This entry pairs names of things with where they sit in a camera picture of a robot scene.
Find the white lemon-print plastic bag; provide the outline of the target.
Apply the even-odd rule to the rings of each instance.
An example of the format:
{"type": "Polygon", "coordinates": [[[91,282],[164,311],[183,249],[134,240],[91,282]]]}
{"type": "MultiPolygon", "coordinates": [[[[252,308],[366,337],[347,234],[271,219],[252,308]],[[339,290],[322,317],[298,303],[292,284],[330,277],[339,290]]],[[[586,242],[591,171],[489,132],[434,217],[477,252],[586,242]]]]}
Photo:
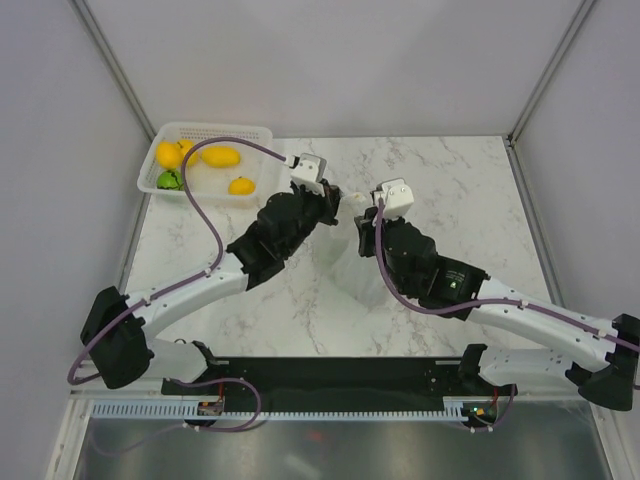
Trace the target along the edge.
{"type": "Polygon", "coordinates": [[[337,211],[338,224],[320,224],[314,231],[314,258],[321,272],[337,288],[368,308],[381,306],[387,296],[374,257],[359,255],[359,235],[355,218],[371,205],[361,192],[345,194],[337,211]]]}

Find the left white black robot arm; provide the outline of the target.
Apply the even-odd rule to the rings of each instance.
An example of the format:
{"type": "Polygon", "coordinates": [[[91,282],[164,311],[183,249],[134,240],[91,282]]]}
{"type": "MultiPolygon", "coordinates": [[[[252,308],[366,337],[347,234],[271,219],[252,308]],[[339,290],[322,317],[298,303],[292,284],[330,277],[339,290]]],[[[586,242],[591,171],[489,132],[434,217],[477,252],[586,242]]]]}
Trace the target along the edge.
{"type": "Polygon", "coordinates": [[[141,378],[159,359],[153,339],[185,316],[268,282],[319,224],[335,226],[342,192],[327,180],[318,191],[293,184],[272,195],[222,259],[176,283],[123,294],[100,291],[80,333],[96,376],[112,390],[141,378]]]}

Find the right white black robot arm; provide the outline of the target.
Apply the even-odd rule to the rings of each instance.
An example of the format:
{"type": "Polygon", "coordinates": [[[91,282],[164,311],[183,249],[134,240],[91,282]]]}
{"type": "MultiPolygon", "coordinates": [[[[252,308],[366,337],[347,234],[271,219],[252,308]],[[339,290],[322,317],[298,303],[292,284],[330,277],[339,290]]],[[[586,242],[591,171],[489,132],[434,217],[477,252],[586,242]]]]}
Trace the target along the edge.
{"type": "Polygon", "coordinates": [[[402,218],[385,219],[377,207],[354,223],[360,256],[376,259],[385,286],[407,309],[489,325],[538,344],[520,352],[468,346],[456,372],[462,390],[574,388],[600,407],[632,409],[639,389],[638,318],[597,318],[539,302],[478,267],[439,255],[432,238],[402,218]]]}

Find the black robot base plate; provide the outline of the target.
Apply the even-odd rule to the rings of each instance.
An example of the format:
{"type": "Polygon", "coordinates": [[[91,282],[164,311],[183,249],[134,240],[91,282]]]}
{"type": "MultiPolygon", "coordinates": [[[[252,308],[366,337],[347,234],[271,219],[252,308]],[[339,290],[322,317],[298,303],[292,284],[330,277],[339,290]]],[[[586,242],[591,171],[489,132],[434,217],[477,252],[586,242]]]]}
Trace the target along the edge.
{"type": "Polygon", "coordinates": [[[365,412],[435,410],[446,397],[509,397],[518,390],[493,386],[472,362],[486,348],[471,346],[461,357],[219,357],[185,387],[165,380],[164,395],[220,393],[232,411],[365,412]]]}

